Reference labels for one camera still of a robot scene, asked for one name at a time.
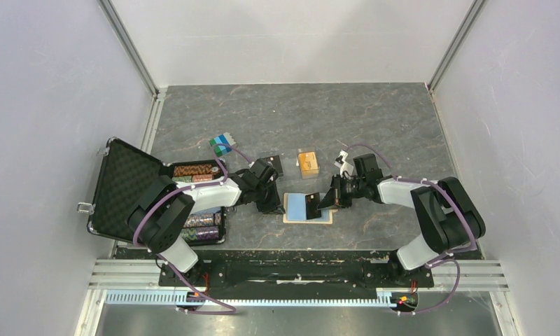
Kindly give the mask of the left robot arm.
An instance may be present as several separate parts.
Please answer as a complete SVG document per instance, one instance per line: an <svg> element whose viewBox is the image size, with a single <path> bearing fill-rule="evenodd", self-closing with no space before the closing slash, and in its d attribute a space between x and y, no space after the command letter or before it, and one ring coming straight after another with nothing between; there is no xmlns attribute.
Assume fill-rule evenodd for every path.
<svg viewBox="0 0 560 336"><path fill-rule="evenodd" d="M190 215L219 207L254 203L259 212L283 212L277 190L278 171L259 158L247 169L202 183L177 183L159 176L132 206L126 224L133 231L132 243L142 244L176 269L186 285L197 284L203 266L196 252L181 237Z"/></svg>

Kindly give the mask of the green blue grey block stack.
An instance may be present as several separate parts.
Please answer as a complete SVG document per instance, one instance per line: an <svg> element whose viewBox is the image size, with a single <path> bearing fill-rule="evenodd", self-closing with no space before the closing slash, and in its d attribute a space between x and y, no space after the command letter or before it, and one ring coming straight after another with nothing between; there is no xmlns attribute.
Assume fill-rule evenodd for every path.
<svg viewBox="0 0 560 336"><path fill-rule="evenodd" d="M225 132L212 138L209 144L213 148L216 156L220 158L232 151L236 145L236 141L229 132Z"/></svg>

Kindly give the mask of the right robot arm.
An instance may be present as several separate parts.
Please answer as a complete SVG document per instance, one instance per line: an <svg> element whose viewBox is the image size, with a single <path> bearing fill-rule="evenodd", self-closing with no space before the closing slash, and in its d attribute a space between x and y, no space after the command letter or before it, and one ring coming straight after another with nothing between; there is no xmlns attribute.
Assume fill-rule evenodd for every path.
<svg viewBox="0 0 560 336"><path fill-rule="evenodd" d="M387 274L397 285L408 284L422 267L432 267L455 253L474 251L486 232L484 221L461 182L453 176L438 181L387 176L375 154L360 155L352 163L342 151L339 173L316 202L318 210L345 209L354 200L398 205L414 210L420 234L389 256Z"/></svg>

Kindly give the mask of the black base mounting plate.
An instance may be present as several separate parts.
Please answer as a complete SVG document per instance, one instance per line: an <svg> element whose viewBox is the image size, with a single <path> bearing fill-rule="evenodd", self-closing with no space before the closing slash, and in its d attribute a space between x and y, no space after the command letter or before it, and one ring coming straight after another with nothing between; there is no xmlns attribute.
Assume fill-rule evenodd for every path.
<svg viewBox="0 0 560 336"><path fill-rule="evenodd" d="M381 288L432 288L430 270L396 274L380 260L220 260L199 261L183 276L194 286L227 288L247 282L271 284L336 283Z"/></svg>

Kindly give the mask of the clear acrylic card stand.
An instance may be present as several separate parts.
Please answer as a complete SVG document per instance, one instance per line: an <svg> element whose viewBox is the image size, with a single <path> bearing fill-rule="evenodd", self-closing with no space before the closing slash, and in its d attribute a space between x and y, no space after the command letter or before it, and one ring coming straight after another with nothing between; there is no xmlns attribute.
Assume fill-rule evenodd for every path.
<svg viewBox="0 0 560 336"><path fill-rule="evenodd" d="M305 147L305 148L280 148L276 150L269 150L265 152L261 152L259 156L264 158L270 155L280 155L281 163L283 166L283 173L282 177L279 177L280 181L295 181L298 179L303 179L301 177L300 168L298 167L298 150L299 149L307 149L307 150L315 150L316 157L317 157L317 150L315 147Z"/></svg>

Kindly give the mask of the black foam-lined case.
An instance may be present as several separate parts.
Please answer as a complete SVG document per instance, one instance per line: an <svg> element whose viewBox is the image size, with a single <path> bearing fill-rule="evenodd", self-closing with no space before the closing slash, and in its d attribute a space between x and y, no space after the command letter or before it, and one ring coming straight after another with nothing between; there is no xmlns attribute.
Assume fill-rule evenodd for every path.
<svg viewBox="0 0 560 336"><path fill-rule="evenodd" d="M190 182L196 182L198 176L208 174L214 179L223 175L215 160L166 163L112 137L106 143L87 231L130 243L134 233L126 223L126 215L154 180L159 176L188 176Z"/></svg>

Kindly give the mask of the beige leather card holder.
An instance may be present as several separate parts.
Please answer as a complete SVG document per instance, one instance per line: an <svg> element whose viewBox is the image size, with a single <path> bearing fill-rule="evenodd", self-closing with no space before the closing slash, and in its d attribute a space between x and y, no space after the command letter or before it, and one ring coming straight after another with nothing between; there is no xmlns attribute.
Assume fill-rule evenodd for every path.
<svg viewBox="0 0 560 336"><path fill-rule="evenodd" d="M285 193L283 196L283 207L285 214L283 215L283 223L285 224L333 224L333 215L337 209L323 209L321 217L307 219L305 194L302 193Z"/></svg>

